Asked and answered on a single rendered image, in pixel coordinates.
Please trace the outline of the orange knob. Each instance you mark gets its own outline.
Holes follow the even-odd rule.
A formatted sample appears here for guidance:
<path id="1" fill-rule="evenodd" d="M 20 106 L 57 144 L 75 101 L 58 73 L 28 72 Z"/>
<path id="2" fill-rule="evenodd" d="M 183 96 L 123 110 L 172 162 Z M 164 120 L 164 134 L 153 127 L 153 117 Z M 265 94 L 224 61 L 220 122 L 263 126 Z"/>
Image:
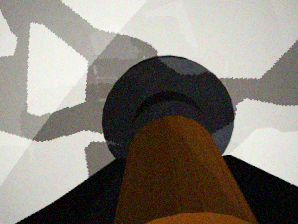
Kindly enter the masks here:
<path id="1" fill-rule="evenodd" d="M 208 129 L 157 117 L 130 141 L 114 224 L 258 224 Z"/>

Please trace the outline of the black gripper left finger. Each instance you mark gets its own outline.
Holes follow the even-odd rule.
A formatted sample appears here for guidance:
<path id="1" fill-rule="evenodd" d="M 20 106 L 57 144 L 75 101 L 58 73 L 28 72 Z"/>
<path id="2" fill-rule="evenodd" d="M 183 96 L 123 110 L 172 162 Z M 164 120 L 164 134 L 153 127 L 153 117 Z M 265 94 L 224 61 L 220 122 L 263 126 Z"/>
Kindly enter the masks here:
<path id="1" fill-rule="evenodd" d="M 113 160 L 90 179 L 16 224 L 114 224 L 125 159 Z"/>

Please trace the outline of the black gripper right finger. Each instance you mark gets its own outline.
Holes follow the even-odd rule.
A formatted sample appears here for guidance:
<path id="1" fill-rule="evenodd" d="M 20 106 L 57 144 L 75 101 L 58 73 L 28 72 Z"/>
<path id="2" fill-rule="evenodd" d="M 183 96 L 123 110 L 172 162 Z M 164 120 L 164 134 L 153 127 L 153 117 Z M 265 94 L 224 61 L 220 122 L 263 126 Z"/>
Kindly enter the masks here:
<path id="1" fill-rule="evenodd" d="M 223 155 L 258 224 L 298 224 L 298 186 L 258 167 Z"/>

